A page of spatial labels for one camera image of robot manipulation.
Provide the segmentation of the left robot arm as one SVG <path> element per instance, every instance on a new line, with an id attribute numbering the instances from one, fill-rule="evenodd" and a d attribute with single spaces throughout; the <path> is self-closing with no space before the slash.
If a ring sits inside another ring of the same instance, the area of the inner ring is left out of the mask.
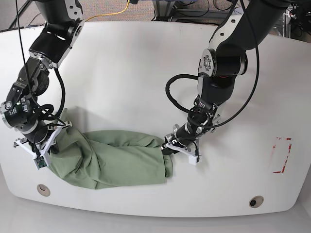
<path id="1" fill-rule="evenodd" d="M 194 157 L 198 163 L 199 138 L 229 123 L 247 106 L 255 88 L 252 88 L 237 113 L 226 121 L 219 122 L 221 109 L 233 93 L 236 77 L 247 71 L 246 52 L 256 50 L 256 86 L 260 66 L 258 45 L 292 3 L 291 0 L 252 0 L 248 5 L 242 2 L 241 15 L 234 15 L 234 8 L 231 8 L 225 20 L 214 31 L 208 48 L 203 51 L 198 74 L 179 74 L 168 80 L 165 87 L 168 99 L 188 116 L 182 127 L 175 126 L 173 132 L 165 136 L 160 148 L 163 155 L 181 152 Z M 171 84 L 183 78 L 198 82 L 198 95 L 191 109 L 181 106 L 170 93 Z"/>

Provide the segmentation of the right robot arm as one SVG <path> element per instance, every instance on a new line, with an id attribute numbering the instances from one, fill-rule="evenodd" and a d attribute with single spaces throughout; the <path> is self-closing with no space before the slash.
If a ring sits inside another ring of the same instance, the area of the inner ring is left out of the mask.
<path id="1" fill-rule="evenodd" d="M 33 158 L 38 169 L 49 166 L 49 154 L 57 153 L 56 137 L 71 126 L 61 120 L 66 91 L 59 67 L 78 38 L 85 20 L 77 0 L 37 0 L 37 8 L 45 19 L 44 28 L 29 49 L 17 81 L 6 100 L 0 105 L 0 115 L 8 128 L 23 134 L 14 142 Z M 61 103 L 57 111 L 53 105 L 40 105 L 38 96 L 48 88 L 50 70 L 54 70 L 61 86 Z"/>

